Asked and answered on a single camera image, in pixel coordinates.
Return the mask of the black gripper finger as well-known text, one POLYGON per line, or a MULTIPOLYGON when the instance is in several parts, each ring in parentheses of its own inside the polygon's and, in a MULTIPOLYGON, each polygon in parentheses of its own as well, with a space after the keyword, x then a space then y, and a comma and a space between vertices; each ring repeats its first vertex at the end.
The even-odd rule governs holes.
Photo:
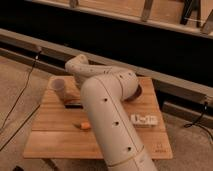
POLYGON ((66 104, 65 108, 67 108, 67 109, 83 109, 83 106, 80 103, 74 103, 74 104, 66 104))

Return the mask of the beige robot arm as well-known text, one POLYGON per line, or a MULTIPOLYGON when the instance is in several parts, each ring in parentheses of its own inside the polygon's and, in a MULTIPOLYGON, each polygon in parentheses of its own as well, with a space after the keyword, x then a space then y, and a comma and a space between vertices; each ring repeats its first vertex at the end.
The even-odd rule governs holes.
POLYGON ((108 171, 157 171, 122 105, 140 88, 136 74, 122 67, 91 65, 85 55, 68 60, 65 70, 80 89, 108 171))

